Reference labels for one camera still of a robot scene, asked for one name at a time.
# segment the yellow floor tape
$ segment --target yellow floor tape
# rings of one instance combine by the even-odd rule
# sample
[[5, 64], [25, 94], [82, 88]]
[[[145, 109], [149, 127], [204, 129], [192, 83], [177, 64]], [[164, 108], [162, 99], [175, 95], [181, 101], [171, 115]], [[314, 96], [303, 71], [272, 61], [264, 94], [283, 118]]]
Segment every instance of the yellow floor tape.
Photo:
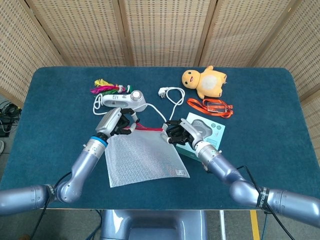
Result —
[[250, 210], [253, 240], [260, 240], [257, 210]]

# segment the white handheld massager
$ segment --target white handheld massager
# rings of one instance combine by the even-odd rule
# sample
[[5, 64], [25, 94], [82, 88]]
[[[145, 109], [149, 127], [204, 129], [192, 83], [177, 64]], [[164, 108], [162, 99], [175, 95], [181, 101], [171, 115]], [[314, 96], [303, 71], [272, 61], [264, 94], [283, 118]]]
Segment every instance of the white handheld massager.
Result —
[[131, 94], [128, 95], [115, 94], [104, 95], [102, 97], [102, 104], [107, 107], [135, 109], [136, 112], [142, 112], [143, 110], [145, 110], [147, 107], [147, 105], [143, 105], [145, 103], [145, 97], [139, 90], [134, 90]]

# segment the woven wall panel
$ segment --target woven wall panel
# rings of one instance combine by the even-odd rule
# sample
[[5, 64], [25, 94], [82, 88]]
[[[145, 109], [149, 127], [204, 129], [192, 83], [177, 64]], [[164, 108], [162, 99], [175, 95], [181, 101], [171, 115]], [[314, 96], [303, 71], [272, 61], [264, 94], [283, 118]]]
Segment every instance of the woven wall panel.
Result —
[[125, 65], [111, 0], [27, 2], [70, 65]]
[[320, 97], [302, 107], [314, 151], [320, 163]]
[[320, 1], [302, 1], [256, 65], [285, 67], [301, 96], [320, 84]]
[[244, 67], [289, 0], [219, 0], [201, 66]]
[[0, 19], [0, 88], [22, 105], [34, 72], [64, 63], [18, 0], [0, 2]]
[[125, 1], [136, 66], [193, 66], [209, 0]]

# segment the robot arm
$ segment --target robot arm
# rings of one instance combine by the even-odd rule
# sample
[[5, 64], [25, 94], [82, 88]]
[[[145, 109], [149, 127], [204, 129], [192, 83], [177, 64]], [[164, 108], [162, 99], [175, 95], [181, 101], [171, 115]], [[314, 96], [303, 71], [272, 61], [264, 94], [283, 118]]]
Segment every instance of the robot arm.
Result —
[[175, 122], [167, 129], [168, 142], [189, 143], [201, 160], [204, 169], [214, 174], [221, 182], [230, 186], [232, 199], [240, 205], [268, 211], [267, 203], [275, 213], [293, 220], [320, 228], [320, 200], [283, 189], [255, 186], [247, 181], [240, 172], [185, 119]]
[[[124, 114], [130, 114], [133, 118], [130, 129], [123, 129], [130, 123]], [[97, 134], [90, 138], [73, 164], [70, 180], [60, 183], [56, 188], [53, 185], [34, 185], [0, 191], [0, 216], [40, 209], [48, 200], [63, 203], [78, 200], [84, 182], [107, 147], [107, 139], [114, 134], [130, 134], [137, 121], [138, 117], [131, 109], [118, 107], [109, 111], [96, 127]]]

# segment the orange lanyard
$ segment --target orange lanyard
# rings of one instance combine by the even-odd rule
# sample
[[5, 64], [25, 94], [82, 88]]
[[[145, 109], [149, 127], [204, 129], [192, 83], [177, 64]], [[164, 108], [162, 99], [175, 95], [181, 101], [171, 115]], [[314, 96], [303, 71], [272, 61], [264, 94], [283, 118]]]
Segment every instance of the orange lanyard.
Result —
[[218, 99], [205, 98], [203, 99], [201, 104], [198, 100], [189, 98], [186, 103], [194, 109], [197, 109], [198, 111], [211, 116], [219, 116], [228, 119], [232, 114], [234, 114], [232, 105], [227, 105], [224, 101]]

